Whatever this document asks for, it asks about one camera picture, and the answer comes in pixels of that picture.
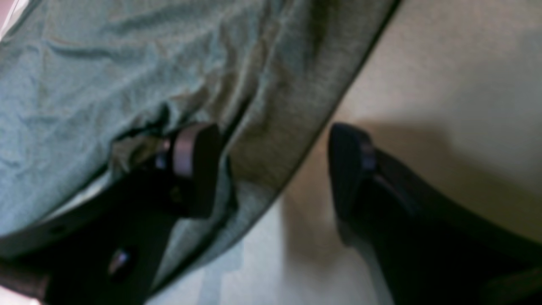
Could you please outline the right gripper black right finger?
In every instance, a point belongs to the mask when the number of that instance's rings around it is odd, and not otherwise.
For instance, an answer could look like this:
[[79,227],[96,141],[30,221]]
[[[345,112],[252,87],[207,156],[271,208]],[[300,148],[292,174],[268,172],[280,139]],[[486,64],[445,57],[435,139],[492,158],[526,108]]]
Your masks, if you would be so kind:
[[332,125],[328,164],[341,237],[372,246],[395,304],[540,305],[540,243],[451,201],[351,124]]

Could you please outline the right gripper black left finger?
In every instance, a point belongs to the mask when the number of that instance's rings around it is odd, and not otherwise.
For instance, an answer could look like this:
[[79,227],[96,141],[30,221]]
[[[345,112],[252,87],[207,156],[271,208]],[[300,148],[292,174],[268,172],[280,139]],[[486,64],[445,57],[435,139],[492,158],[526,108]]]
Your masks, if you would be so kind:
[[212,214],[221,136],[195,123],[86,203],[1,237],[1,302],[143,305],[181,218]]

